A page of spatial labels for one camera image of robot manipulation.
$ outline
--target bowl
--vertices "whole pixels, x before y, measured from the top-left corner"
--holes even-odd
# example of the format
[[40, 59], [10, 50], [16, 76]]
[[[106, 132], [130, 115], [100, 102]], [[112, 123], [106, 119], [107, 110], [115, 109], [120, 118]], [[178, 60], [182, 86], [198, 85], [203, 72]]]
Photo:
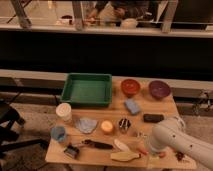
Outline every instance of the bowl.
[[62, 24], [68, 24], [68, 25], [72, 25], [72, 16], [71, 15], [63, 15], [60, 18], [60, 21]]
[[122, 28], [133, 29], [133, 28], [136, 28], [137, 25], [138, 25], [138, 21], [134, 18], [127, 18], [121, 22]]
[[121, 90], [127, 97], [132, 97], [141, 89], [140, 84], [133, 79], [126, 79], [121, 82]]
[[171, 88], [163, 81], [152, 81], [149, 84], [149, 92], [156, 99], [163, 99], [170, 95]]

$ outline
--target green tray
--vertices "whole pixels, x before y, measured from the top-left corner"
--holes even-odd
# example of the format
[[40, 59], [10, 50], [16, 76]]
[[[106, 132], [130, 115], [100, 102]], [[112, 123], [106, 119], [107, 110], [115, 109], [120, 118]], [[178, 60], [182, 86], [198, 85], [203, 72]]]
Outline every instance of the green tray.
[[112, 76], [110, 74], [68, 74], [61, 102], [76, 106], [106, 107], [111, 101]]

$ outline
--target knife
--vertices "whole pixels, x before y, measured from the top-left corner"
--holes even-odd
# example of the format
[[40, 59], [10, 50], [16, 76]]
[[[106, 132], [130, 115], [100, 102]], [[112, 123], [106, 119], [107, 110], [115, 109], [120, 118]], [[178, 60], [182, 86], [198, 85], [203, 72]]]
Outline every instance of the knife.
[[113, 149], [113, 146], [111, 144], [106, 144], [98, 141], [92, 141], [90, 139], [86, 139], [82, 141], [82, 144], [88, 145], [89, 147], [94, 147], [98, 149]]

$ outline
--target chair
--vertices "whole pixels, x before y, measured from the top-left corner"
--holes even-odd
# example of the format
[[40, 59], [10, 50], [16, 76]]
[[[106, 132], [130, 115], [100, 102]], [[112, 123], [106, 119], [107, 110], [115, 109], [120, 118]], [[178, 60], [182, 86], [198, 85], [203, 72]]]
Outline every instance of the chair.
[[158, 8], [161, 1], [149, 1], [149, 8], [141, 19], [138, 19], [138, 27], [156, 27], [159, 20]]
[[5, 127], [0, 126], [0, 158], [5, 156], [4, 152], [34, 144], [40, 144], [42, 148], [47, 149], [48, 142], [42, 139], [34, 139], [30, 141], [2, 145], [4, 141], [10, 142], [16, 141], [18, 139], [19, 134], [17, 134], [15, 131], [12, 131], [11, 128], [15, 122], [17, 122], [20, 126], [23, 126], [25, 124], [25, 120], [20, 117], [19, 113], [14, 108], [5, 103], [3, 100], [0, 100], [0, 124], [7, 121], [9, 122]]

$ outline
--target purple bowl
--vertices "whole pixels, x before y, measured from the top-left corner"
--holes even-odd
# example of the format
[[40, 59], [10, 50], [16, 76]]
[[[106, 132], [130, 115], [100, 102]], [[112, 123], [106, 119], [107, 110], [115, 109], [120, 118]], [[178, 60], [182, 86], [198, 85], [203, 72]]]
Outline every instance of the purple bowl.
[[170, 95], [171, 89], [165, 82], [156, 80], [149, 84], [149, 92], [154, 98], [162, 99]]

